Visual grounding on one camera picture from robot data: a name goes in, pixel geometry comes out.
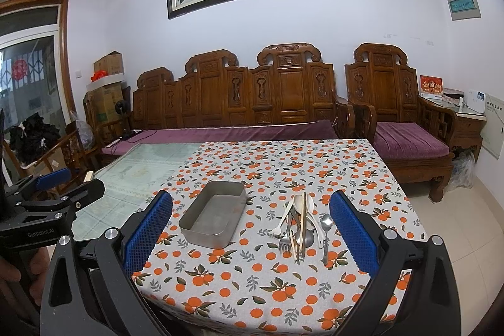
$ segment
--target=blue gripper pad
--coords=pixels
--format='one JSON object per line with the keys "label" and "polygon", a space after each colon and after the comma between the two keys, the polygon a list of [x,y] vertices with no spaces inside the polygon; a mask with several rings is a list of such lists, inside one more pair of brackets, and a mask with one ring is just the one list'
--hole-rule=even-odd
{"label": "blue gripper pad", "polygon": [[172,210],[171,195],[160,191],[143,211],[145,213],[143,220],[124,247],[123,267],[128,276],[144,268],[156,241],[171,218]]}
{"label": "blue gripper pad", "polygon": [[43,175],[37,180],[35,188],[39,191],[47,191],[51,188],[58,187],[72,178],[72,173],[68,168],[54,171],[53,173]]}
{"label": "blue gripper pad", "polygon": [[342,196],[338,191],[331,195],[329,213],[359,269],[373,278],[380,268],[376,244],[357,218],[357,210],[353,211]]}

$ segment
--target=wooden door frame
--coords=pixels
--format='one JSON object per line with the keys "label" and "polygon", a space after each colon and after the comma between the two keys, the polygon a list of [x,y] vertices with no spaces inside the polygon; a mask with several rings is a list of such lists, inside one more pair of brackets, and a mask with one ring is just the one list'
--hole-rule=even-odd
{"label": "wooden door frame", "polygon": [[60,7],[60,12],[58,15],[58,27],[60,31],[60,65],[61,78],[63,81],[63,94],[65,95],[65,101],[68,110],[75,112],[75,101],[74,95],[72,93],[72,83],[70,81],[70,70],[68,67],[68,51],[66,48],[68,0],[8,0],[0,3],[0,15],[28,8],[51,5],[57,5]]}

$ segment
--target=silver bolt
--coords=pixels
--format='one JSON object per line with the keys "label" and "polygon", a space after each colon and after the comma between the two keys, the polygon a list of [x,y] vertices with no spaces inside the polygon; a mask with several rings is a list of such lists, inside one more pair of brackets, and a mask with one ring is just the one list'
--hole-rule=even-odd
{"label": "silver bolt", "polygon": [[119,231],[115,228],[110,228],[105,231],[105,238],[107,239],[114,239]]}
{"label": "silver bolt", "polygon": [[387,239],[395,239],[397,238],[397,232],[394,230],[384,230],[383,235]]}
{"label": "silver bolt", "polygon": [[442,245],[443,244],[443,238],[439,237],[438,235],[434,235],[432,237],[432,243],[434,245]]}
{"label": "silver bolt", "polygon": [[66,245],[70,242],[70,237],[68,235],[63,235],[58,242],[60,245]]}

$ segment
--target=orange print tablecloth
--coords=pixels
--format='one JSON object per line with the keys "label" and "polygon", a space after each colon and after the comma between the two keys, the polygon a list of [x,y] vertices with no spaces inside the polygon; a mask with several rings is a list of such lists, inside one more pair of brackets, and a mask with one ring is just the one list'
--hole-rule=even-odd
{"label": "orange print tablecloth", "polygon": [[[248,202],[230,244],[212,250],[188,243],[178,221],[215,179],[243,182]],[[427,240],[404,192],[367,140],[204,143],[160,184],[173,197],[173,216],[143,271],[134,273],[135,282],[173,316],[224,334],[332,334],[369,281],[337,227],[329,232],[326,266],[315,245],[297,263],[278,252],[269,230],[294,194],[311,195],[314,213],[321,216],[329,212],[330,195],[343,189],[382,228]],[[397,312],[408,279],[404,272],[384,320]]]}

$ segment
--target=sofa leg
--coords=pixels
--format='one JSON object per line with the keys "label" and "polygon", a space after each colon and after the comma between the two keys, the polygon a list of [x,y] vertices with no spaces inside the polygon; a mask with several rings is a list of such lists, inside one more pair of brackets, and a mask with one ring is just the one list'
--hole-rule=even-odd
{"label": "sofa leg", "polygon": [[443,199],[444,188],[448,185],[452,173],[430,180],[429,198],[433,203],[440,202]]}

